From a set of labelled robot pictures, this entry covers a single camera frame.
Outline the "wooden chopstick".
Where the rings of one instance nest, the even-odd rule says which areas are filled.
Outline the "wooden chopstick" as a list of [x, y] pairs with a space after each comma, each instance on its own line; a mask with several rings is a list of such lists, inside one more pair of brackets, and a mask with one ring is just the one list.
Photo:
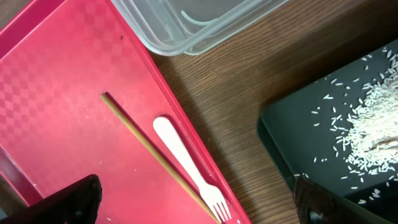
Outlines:
[[147, 149], [153, 158], [174, 178], [175, 181], [191, 196], [194, 201], [213, 219], [215, 223], [220, 223], [215, 215], [207, 207], [204, 201], [195, 193], [195, 191], [182, 179], [174, 168], [161, 156], [146, 137], [130, 122], [127, 116], [116, 106], [107, 93], [100, 95], [101, 100], [114, 113], [114, 115], [127, 127], [134, 137]]

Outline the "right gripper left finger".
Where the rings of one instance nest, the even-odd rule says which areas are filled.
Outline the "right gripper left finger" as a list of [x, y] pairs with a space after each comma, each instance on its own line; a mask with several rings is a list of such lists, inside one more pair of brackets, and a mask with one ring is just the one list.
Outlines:
[[100, 179], [91, 174], [3, 218], [1, 224], [95, 224], [101, 200]]

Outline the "white plastic fork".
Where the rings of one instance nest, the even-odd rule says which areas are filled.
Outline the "white plastic fork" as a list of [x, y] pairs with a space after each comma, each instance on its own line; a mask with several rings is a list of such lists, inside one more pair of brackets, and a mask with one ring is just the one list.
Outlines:
[[169, 151], [194, 181], [195, 185], [198, 187], [201, 198], [217, 220], [219, 222], [231, 220], [231, 212], [220, 189], [209, 184], [203, 178], [171, 121], [164, 116], [160, 116], [154, 120], [153, 128]]

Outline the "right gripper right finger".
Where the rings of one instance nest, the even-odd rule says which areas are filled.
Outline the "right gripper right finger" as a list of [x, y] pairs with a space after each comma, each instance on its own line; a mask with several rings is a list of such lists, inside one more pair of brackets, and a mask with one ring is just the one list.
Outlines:
[[388, 220], [339, 197], [306, 177], [294, 187], [294, 203], [300, 224], [385, 224]]

